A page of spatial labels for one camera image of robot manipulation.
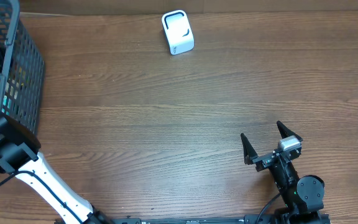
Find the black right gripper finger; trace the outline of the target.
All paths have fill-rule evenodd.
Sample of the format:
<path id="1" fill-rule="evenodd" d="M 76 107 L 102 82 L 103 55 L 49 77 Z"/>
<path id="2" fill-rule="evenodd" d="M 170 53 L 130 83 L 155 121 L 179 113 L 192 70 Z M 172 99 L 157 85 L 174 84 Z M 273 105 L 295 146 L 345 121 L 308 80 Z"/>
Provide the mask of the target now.
<path id="1" fill-rule="evenodd" d="M 281 121 L 277 121 L 276 124 L 282 139 L 288 138 L 290 136 L 294 136 L 297 138 L 297 140 L 299 140 L 299 142 L 303 141 L 303 138 L 301 136 L 297 135 L 291 129 L 286 127 Z"/>
<path id="2" fill-rule="evenodd" d="M 241 133 L 241 141 L 243 145 L 244 152 L 244 163 L 245 164 L 253 164 L 254 159 L 258 158 L 258 155 L 255 149 L 252 147 L 251 143 L 247 139 L 244 133 Z"/>

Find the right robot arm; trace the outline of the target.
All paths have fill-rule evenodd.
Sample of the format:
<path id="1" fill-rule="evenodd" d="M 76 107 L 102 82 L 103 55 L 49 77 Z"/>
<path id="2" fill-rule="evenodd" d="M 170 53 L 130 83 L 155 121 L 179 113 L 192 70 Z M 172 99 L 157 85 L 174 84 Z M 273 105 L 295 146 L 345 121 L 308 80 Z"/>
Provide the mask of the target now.
<path id="1" fill-rule="evenodd" d="M 277 121 L 281 135 L 278 146 L 271 153 L 259 156 L 251 143 L 241 134 L 244 163 L 255 165 L 260 172 L 268 169 L 278 194 L 257 215 L 245 215 L 245 223 L 327 224 L 330 218 L 320 213 L 324 208 L 324 181 L 316 175 L 299 177 L 292 160 L 301 155 L 303 138 Z"/>

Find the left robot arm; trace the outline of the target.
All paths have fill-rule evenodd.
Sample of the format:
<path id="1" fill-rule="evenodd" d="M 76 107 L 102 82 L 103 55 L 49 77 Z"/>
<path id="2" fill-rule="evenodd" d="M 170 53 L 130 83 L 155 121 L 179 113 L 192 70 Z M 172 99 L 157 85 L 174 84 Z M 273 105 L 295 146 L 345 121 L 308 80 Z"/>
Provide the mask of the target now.
<path id="1" fill-rule="evenodd" d="M 0 173 L 32 187 L 65 223 L 111 223 L 59 177 L 39 151 L 41 144 L 33 132 L 12 115 L 0 111 Z"/>

